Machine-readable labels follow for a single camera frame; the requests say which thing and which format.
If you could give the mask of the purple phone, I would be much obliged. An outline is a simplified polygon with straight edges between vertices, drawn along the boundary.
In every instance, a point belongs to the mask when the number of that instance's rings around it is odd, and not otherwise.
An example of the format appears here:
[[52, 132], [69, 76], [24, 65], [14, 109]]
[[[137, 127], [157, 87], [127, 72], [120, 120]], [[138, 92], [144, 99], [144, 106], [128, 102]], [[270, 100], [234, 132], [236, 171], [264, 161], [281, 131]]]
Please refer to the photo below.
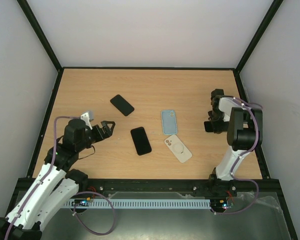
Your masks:
[[152, 151], [148, 136], [144, 127], [137, 127], [130, 130], [130, 134], [139, 156], [149, 154]]

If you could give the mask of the beige phone case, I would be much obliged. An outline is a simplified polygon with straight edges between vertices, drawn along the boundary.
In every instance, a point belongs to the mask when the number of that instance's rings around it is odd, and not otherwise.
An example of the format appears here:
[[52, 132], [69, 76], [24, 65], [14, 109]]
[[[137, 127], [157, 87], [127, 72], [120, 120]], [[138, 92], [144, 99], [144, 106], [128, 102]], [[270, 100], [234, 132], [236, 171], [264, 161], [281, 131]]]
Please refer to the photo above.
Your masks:
[[166, 138], [164, 140], [164, 143], [177, 158], [177, 160], [182, 164], [188, 161], [193, 156], [190, 150], [175, 134], [170, 135], [168, 138]]

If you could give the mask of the light blue phone case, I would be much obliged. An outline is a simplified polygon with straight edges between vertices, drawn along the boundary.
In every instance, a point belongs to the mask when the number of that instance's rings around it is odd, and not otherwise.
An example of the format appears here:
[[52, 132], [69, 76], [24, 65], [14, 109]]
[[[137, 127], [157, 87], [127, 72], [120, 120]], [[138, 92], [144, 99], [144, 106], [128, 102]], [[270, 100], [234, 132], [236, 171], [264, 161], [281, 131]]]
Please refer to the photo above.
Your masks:
[[162, 110], [161, 123], [164, 135], [176, 135], [178, 133], [176, 113], [174, 110]]

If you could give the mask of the white-edged black phone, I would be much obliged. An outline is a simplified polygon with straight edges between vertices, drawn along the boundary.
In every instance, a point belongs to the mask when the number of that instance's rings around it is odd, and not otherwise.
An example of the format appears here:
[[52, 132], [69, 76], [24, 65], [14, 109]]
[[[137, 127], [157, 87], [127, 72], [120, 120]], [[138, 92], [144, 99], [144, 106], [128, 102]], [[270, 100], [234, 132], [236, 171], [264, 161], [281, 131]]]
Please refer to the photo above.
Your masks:
[[204, 129], [207, 133], [211, 133], [213, 132], [213, 127], [212, 127], [212, 123], [210, 121], [205, 121], [204, 122]]

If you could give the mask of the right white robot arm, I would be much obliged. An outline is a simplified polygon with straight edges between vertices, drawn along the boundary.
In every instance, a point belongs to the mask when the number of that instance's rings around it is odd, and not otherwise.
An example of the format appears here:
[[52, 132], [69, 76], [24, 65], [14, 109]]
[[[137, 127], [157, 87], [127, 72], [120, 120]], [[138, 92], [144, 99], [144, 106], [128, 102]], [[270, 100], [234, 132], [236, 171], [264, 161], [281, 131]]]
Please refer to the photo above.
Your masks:
[[240, 98], [225, 95], [223, 89], [216, 88], [210, 95], [212, 110], [204, 122], [207, 133], [226, 133], [228, 149], [208, 179], [208, 191], [220, 196], [232, 190], [230, 181], [254, 149], [263, 141], [263, 107], [258, 103], [248, 103]]

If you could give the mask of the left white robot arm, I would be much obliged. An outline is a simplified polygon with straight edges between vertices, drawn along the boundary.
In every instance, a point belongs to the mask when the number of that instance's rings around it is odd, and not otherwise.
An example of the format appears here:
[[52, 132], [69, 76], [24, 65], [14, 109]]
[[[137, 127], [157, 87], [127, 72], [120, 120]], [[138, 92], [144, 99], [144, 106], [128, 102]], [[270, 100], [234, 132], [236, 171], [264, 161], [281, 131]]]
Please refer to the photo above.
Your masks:
[[61, 137], [54, 136], [37, 178], [5, 217], [0, 217], [0, 240], [39, 240], [64, 203], [87, 195], [88, 175], [73, 169], [80, 152], [112, 136], [113, 121], [91, 125], [87, 114], [69, 117]]

